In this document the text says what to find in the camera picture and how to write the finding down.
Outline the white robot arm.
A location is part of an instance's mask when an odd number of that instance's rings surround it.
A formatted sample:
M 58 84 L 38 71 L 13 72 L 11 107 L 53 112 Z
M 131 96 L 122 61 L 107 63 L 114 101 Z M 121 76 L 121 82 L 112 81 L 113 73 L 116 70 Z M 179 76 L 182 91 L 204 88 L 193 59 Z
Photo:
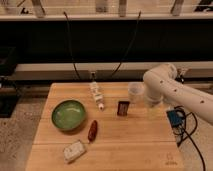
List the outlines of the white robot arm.
M 161 64 L 143 75 L 144 96 L 150 105 L 167 98 L 170 104 L 178 104 L 213 125 L 213 95 L 181 84 L 175 80 L 177 69 L 171 63 Z

